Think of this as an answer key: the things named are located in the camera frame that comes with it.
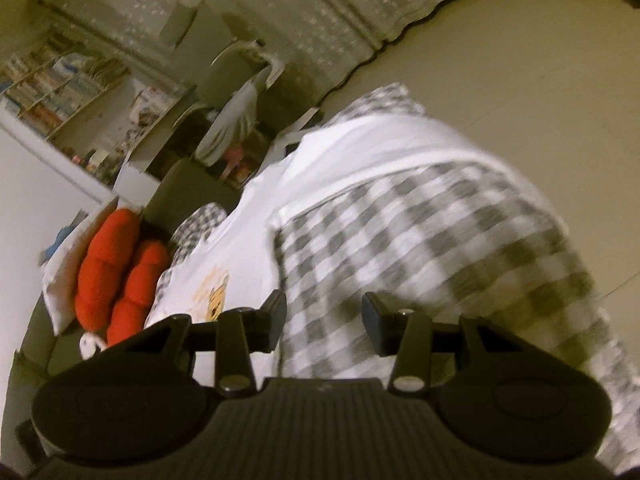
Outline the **white grey pillow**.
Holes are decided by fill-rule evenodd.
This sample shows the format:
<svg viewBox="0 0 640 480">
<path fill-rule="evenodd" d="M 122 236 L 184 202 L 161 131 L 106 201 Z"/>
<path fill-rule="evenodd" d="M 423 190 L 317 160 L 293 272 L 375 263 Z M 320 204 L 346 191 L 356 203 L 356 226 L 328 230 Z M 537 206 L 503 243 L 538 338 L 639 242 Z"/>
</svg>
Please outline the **white grey pillow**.
<svg viewBox="0 0 640 480">
<path fill-rule="evenodd" d="M 44 266 L 42 299 L 55 336 L 64 333 L 76 318 L 74 297 L 80 265 L 96 232 L 117 206 L 118 198 L 113 197 L 88 214 L 64 238 Z"/>
</svg>

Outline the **blue plush toy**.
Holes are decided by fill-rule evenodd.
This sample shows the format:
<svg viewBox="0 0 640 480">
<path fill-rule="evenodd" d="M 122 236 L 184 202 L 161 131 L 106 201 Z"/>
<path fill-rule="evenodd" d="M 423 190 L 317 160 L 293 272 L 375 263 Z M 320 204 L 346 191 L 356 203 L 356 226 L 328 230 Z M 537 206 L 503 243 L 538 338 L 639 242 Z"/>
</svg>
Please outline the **blue plush toy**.
<svg viewBox="0 0 640 480">
<path fill-rule="evenodd" d="M 87 216 L 87 211 L 84 211 L 82 209 L 78 211 L 73 220 L 67 226 L 63 226 L 62 229 L 58 231 L 58 234 L 56 234 L 54 241 L 48 247 L 43 248 L 43 250 L 39 253 L 37 266 L 43 266 L 45 263 L 47 263 L 64 242 L 64 240 L 66 240 L 66 237 L 68 237 L 70 233 L 73 232 L 73 230 L 76 229 L 81 224 L 81 222 L 85 220 L 85 218 L 87 218 Z"/>
</svg>

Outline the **red plush cushion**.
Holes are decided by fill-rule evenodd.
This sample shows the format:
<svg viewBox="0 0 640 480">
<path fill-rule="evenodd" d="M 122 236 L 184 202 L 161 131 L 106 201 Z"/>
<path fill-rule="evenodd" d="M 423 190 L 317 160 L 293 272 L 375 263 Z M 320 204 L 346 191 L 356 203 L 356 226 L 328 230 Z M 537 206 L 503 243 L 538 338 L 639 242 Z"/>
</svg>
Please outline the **red plush cushion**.
<svg viewBox="0 0 640 480">
<path fill-rule="evenodd" d="M 169 263 L 167 247 L 160 240 L 145 240 L 139 245 L 107 326 L 106 342 L 110 347 L 143 330 L 157 283 Z"/>
<path fill-rule="evenodd" d="M 116 209 L 91 240 L 79 268 L 74 298 L 76 318 L 88 332 L 103 330 L 110 319 L 122 278 L 140 233 L 140 217 Z"/>
</svg>

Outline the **white long sleeve shirt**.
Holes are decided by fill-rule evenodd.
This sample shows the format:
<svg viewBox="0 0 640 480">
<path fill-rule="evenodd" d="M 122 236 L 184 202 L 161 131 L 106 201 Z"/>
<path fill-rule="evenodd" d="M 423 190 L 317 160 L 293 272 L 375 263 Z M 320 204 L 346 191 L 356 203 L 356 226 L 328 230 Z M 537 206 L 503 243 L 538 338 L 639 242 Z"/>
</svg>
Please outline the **white long sleeve shirt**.
<svg viewBox="0 0 640 480">
<path fill-rule="evenodd" d="M 526 309 L 566 229 L 516 170 L 442 122 L 376 113 L 305 134 L 239 205 L 181 249 L 146 324 L 185 313 L 288 304 L 258 378 L 386 376 L 361 321 L 366 292 L 444 320 Z"/>
</svg>

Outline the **white plush toy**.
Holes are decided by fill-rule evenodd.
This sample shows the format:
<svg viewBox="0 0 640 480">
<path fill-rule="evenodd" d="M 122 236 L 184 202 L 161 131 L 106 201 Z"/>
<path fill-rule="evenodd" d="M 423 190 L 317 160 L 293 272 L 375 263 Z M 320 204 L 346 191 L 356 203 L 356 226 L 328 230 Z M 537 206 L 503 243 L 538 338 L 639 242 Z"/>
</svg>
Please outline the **white plush toy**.
<svg viewBox="0 0 640 480">
<path fill-rule="evenodd" d="M 79 339 L 79 352 L 84 361 L 97 356 L 107 348 L 106 341 L 95 333 L 85 332 Z"/>
</svg>

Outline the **upper red plush cushion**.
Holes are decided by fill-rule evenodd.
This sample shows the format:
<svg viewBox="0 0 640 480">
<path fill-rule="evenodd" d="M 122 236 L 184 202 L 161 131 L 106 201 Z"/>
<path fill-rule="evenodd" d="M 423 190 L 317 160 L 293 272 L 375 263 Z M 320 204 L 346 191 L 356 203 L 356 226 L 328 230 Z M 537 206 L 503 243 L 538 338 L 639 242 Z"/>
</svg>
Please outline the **upper red plush cushion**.
<svg viewBox="0 0 640 480">
<path fill-rule="evenodd" d="M 116 209 L 91 240 L 79 268 L 74 298 L 76 318 L 88 332 L 103 330 L 110 319 L 122 278 L 140 233 L 140 217 Z"/>
</svg>

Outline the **lower red plush cushion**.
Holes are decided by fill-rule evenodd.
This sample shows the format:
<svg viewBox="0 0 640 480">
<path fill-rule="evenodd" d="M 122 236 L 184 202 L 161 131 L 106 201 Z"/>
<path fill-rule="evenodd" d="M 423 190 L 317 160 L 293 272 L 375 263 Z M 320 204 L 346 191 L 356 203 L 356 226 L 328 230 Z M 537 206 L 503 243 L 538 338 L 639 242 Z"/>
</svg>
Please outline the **lower red plush cushion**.
<svg viewBox="0 0 640 480">
<path fill-rule="evenodd" d="M 106 342 L 110 347 L 143 330 L 157 283 L 169 263 L 167 247 L 160 240 L 145 240 L 139 245 L 107 326 Z"/>
</svg>

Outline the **grey white office chair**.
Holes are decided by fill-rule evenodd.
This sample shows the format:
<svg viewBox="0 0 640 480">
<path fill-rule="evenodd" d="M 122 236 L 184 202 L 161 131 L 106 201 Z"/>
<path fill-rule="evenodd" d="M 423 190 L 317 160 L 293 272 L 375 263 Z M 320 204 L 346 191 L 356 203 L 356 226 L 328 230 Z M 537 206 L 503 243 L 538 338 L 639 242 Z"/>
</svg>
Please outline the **grey white office chair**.
<svg viewBox="0 0 640 480">
<path fill-rule="evenodd" d="M 284 74 L 286 63 L 258 38 L 242 39 L 206 1 L 178 2 L 160 31 L 171 50 L 170 68 L 190 86 L 189 105 L 172 125 L 168 148 L 205 167 L 250 136 L 260 97 Z"/>
</svg>

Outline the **white desk with shelves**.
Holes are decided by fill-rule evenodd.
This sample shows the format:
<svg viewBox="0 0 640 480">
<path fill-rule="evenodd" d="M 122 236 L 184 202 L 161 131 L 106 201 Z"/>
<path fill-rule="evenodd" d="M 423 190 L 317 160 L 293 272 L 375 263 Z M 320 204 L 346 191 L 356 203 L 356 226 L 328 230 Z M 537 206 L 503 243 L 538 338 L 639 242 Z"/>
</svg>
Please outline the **white desk with shelves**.
<svg viewBox="0 0 640 480">
<path fill-rule="evenodd" d="M 91 37 L 51 27 L 1 52 L 1 131 L 102 202 L 129 153 L 186 86 Z"/>
</svg>

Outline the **grey white checkered bedsheet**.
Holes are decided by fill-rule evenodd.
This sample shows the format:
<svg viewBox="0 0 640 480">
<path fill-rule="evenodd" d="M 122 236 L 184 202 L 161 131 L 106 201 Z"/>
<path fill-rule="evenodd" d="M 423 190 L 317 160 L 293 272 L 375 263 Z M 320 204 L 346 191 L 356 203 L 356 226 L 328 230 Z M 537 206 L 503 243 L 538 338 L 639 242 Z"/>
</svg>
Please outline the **grey white checkered bedsheet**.
<svg viewBox="0 0 640 480">
<path fill-rule="evenodd" d="M 402 84 L 274 140 L 234 211 L 201 207 L 146 319 L 206 322 L 285 294 L 258 378 L 386 378 L 361 318 L 372 292 L 441 323 L 491 322 L 597 379 L 612 402 L 601 463 L 639 463 L 639 374 L 597 305 L 567 227 L 535 185 L 428 117 Z"/>
</svg>

